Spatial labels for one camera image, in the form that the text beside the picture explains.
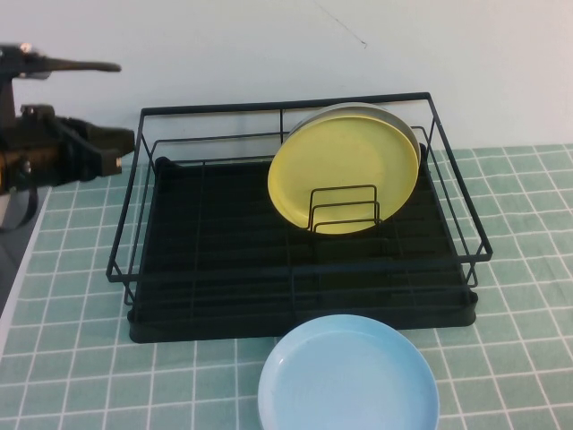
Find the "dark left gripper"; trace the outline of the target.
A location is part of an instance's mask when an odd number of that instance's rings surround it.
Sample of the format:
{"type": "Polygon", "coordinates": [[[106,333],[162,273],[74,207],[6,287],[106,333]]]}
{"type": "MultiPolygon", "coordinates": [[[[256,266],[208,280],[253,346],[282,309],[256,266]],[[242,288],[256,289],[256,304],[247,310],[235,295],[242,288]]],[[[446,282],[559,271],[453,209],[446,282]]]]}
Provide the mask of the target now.
{"type": "Polygon", "coordinates": [[[118,175],[134,151],[131,129],[57,116],[50,105],[16,113],[13,80],[45,80],[54,72],[119,73],[119,64],[45,56],[31,45],[1,46],[1,192],[33,190],[118,175]]]}

